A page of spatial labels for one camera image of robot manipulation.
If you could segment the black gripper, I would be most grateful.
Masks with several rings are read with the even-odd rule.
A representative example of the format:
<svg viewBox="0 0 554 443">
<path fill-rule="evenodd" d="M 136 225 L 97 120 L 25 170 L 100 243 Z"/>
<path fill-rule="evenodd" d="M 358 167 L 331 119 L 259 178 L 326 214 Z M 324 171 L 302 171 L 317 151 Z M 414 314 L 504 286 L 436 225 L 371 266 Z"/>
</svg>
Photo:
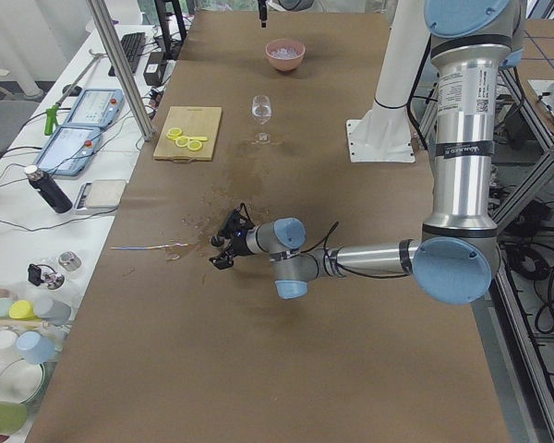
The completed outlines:
<svg viewBox="0 0 554 443">
<path fill-rule="evenodd" d="M 224 254 L 211 257 L 209 262 L 216 269 L 229 269 L 234 265 L 232 255 L 252 255 L 247 246 L 247 235 L 255 227 L 255 223 L 242 213 L 242 209 L 232 210 L 218 231 L 218 235 L 210 239 L 212 245 L 223 245 L 225 240 L 228 242 L 223 249 Z"/>
</svg>

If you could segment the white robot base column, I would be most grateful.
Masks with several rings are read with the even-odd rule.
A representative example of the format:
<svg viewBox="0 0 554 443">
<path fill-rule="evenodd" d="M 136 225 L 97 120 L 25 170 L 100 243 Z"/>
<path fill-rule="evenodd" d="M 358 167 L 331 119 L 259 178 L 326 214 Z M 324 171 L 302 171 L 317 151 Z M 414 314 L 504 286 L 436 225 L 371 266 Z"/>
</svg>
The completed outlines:
<svg viewBox="0 0 554 443">
<path fill-rule="evenodd" d="M 391 24 L 373 105 L 360 120 L 348 120 L 352 162 L 413 162 L 407 106 L 430 32 L 423 1 L 400 1 Z"/>
</svg>

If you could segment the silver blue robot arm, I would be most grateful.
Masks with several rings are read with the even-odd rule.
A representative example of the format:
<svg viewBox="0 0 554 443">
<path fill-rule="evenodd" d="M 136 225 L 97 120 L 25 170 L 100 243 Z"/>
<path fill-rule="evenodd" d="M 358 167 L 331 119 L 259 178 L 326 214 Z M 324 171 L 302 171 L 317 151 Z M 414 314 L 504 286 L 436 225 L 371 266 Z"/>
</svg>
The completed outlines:
<svg viewBox="0 0 554 443">
<path fill-rule="evenodd" d="M 523 1 L 401 1 L 395 9 L 372 108 L 348 122 L 357 162 L 405 162 L 407 109 L 422 61 L 439 72 L 433 148 L 433 207 L 420 240 L 388 245 L 305 247 L 296 218 L 253 223 L 233 210 L 212 237 L 217 269 L 265 254 L 284 299 L 321 277 L 415 278 L 431 297 L 463 305 L 484 295 L 500 265 L 497 224 L 488 215 L 497 77 L 523 52 Z"/>
</svg>

